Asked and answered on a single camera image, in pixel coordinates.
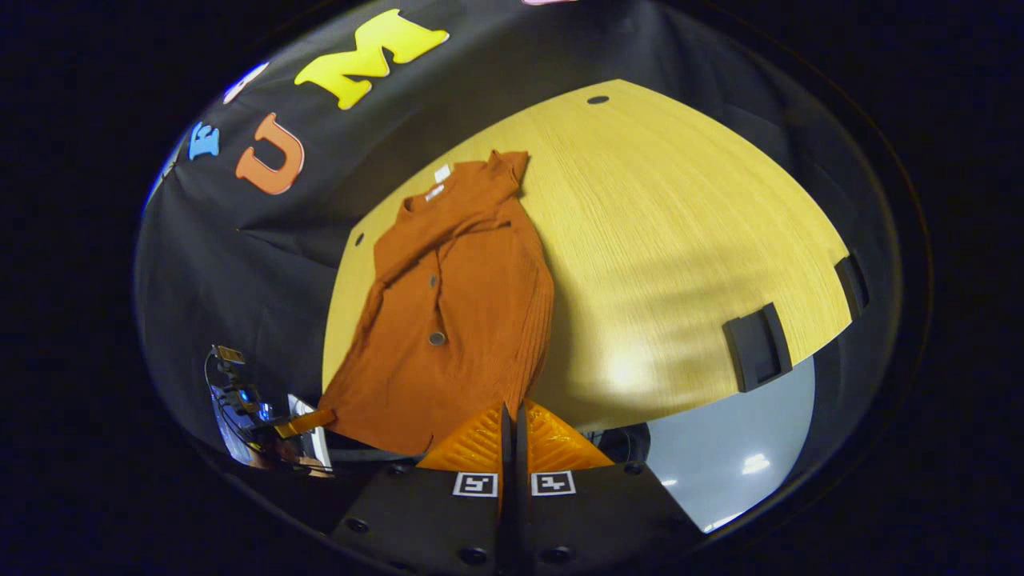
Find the yellow letter m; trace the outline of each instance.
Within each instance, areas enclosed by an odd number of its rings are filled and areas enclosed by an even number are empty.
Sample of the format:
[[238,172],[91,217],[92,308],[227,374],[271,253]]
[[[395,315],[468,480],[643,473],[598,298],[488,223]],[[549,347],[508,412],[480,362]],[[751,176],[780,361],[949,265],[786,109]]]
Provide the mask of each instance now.
[[370,91],[369,80],[354,82],[351,76],[383,78],[390,73],[384,51],[394,54],[395,64],[407,64],[449,39],[443,30],[427,30],[388,10],[374,16],[355,30],[355,51],[326,54],[306,65],[295,77],[295,84],[312,82],[338,96],[338,108],[348,110]]

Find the foam letter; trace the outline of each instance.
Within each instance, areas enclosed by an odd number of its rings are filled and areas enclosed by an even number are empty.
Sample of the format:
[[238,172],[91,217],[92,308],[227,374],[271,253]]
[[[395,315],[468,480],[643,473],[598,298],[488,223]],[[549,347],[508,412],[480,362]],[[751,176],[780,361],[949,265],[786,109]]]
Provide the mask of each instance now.
[[234,168],[234,175],[245,178],[267,194],[281,194],[292,188],[295,178],[299,177],[302,171],[302,164],[305,162],[305,151],[302,150],[302,142],[291,132],[281,127],[276,122],[278,116],[272,112],[259,123],[256,128],[256,139],[270,140],[270,143],[281,149],[285,153],[285,164],[278,170],[268,167],[256,158],[256,151],[249,147],[239,165]]
[[383,78],[390,73],[384,52],[395,64],[407,64],[449,39],[443,30],[427,30],[398,15],[397,8],[378,14],[355,30],[355,51],[326,54],[306,65],[295,84],[312,82],[338,96],[338,108],[355,106],[372,87],[369,80],[354,82],[346,75]]

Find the table surface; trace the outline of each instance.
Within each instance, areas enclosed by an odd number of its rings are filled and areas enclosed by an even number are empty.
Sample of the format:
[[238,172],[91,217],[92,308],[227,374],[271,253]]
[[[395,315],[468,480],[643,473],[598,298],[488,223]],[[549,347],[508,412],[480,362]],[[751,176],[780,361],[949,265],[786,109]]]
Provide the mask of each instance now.
[[426,192],[443,164],[492,149],[530,155],[521,203],[555,282],[548,360],[528,396],[582,431],[737,394],[722,326],[769,302],[794,364],[850,323],[835,272],[848,251],[800,184],[715,120],[612,80],[463,141],[352,230],[328,316],[325,389],[374,279],[372,247],[401,199]]

